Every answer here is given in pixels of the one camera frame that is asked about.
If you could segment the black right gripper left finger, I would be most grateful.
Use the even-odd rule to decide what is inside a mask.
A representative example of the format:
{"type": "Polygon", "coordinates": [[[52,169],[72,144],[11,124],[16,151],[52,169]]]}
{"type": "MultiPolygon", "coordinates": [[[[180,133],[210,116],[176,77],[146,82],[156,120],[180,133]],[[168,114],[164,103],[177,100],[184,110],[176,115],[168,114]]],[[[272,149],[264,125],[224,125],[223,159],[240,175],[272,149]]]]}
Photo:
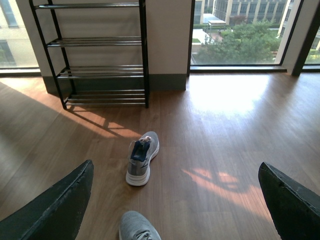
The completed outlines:
{"type": "Polygon", "coordinates": [[[94,165],[86,160],[0,222],[2,240],[74,240],[86,212],[94,165]]]}

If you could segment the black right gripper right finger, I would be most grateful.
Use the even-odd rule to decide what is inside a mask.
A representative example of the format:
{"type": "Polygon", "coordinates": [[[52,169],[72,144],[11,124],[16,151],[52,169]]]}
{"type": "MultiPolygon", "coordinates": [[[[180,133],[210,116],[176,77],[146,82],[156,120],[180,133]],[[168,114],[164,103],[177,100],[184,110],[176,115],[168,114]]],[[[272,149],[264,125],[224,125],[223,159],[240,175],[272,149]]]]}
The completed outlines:
{"type": "Polygon", "coordinates": [[[274,226],[282,240],[320,238],[320,196],[263,162],[258,180],[274,226]]]}

